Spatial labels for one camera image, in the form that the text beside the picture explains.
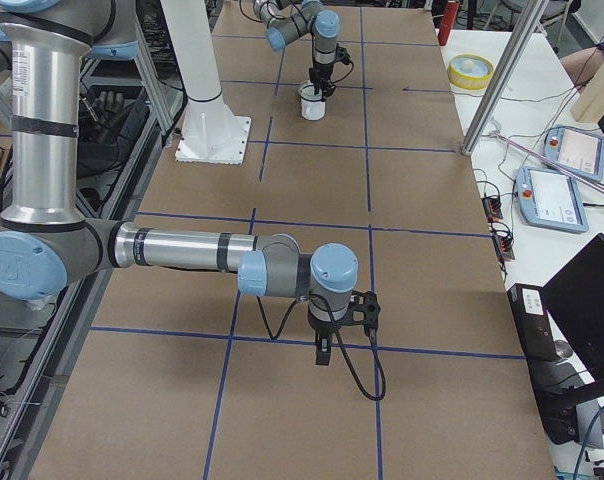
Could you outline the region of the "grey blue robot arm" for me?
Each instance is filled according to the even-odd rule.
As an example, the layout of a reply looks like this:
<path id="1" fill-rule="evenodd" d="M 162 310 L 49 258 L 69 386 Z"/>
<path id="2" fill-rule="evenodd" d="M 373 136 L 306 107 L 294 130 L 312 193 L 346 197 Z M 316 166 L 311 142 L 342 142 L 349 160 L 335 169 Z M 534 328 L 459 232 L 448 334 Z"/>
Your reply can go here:
<path id="1" fill-rule="evenodd" d="M 273 51 L 283 50 L 307 34 L 312 37 L 309 80 L 316 93 L 331 96 L 334 65 L 344 59 L 345 52 L 338 43 L 338 14 L 321 1 L 254 1 L 252 9 L 266 26 L 266 39 Z"/>

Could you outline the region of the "second grey blue robot arm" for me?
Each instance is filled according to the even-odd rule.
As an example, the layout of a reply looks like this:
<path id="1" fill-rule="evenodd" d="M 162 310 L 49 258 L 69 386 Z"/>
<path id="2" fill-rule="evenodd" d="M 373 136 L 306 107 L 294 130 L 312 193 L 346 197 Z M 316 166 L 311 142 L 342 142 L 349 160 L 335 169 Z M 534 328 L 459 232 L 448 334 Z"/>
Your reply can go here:
<path id="1" fill-rule="evenodd" d="M 300 252 L 286 234 L 162 230 L 129 218 L 92 218 L 76 206 L 81 64 L 87 56 L 138 53 L 136 1 L 0 1 L 0 30 L 11 42 L 13 188 L 0 213 L 0 292 L 20 300 L 53 296 L 102 270 L 132 265 L 237 275 L 239 292 L 308 302 L 316 364 L 328 365 L 333 337 L 347 363 L 340 328 L 356 325 L 358 260 L 328 243 Z M 205 1 L 160 1 L 183 80 L 184 119 L 177 160 L 240 164 L 251 128 L 236 116 L 221 88 Z M 338 13 L 321 1 L 257 1 L 258 22 L 274 50 L 311 36 L 311 85 L 320 100 L 333 90 Z"/>

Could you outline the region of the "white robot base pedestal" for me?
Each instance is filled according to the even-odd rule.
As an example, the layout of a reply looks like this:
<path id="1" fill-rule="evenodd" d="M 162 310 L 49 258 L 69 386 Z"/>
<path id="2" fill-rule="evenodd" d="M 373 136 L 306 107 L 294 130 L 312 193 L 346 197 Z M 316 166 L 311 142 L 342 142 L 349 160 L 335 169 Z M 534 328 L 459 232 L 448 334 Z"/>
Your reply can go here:
<path id="1" fill-rule="evenodd" d="M 187 105 L 176 150 L 180 162 L 239 165 L 251 127 L 226 104 L 203 1 L 161 3 Z"/>

